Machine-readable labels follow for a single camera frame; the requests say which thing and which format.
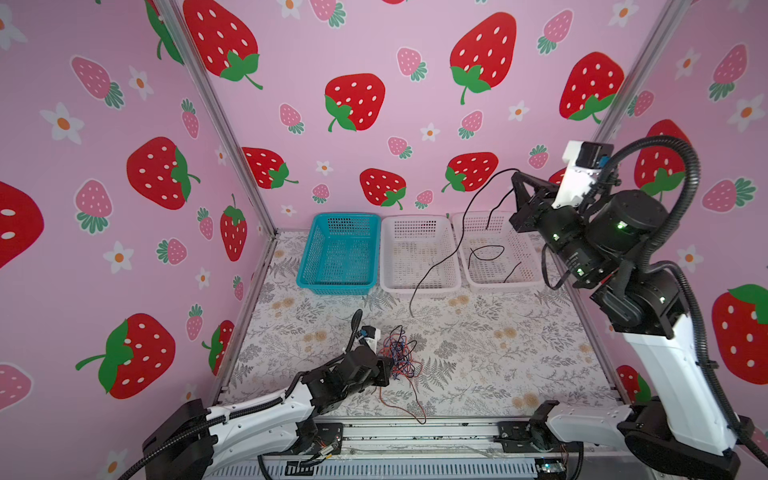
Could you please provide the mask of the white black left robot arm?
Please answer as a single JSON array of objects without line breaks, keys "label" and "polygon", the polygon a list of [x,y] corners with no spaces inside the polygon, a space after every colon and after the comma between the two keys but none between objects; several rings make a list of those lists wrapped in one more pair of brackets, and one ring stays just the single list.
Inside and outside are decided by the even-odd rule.
[{"label": "white black left robot arm", "polygon": [[121,477],[203,479],[243,460],[303,451],[317,435],[316,417],[370,386],[387,386],[392,366],[363,343],[298,373],[284,390],[231,405],[188,401],[147,437],[142,458]]}]

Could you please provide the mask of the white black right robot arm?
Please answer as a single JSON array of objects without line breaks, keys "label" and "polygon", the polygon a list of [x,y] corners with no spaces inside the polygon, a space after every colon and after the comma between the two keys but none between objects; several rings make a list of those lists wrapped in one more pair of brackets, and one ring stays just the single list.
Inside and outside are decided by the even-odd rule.
[{"label": "white black right robot arm", "polygon": [[[620,188],[618,168],[630,154],[661,147],[677,154],[684,174],[671,208],[641,190]],[[511,182],[516,211],[510,224],[544,240],[543,255],[560,259],[563,281],[588,290],[592,301],[630,344],[655,395],[614,408],[542,403],[521,439],[548,452],[578,442],[631,453],[647,467],[692,479],[732,479],[737,447],[758,460],[753,422],[733,410],[710,358],[706,327],[680,266],[652,255],[677,230],[695,198],[700,163],[693,147],[669,135],[611,145],[571,142],[560,183],[523,172]]]}]

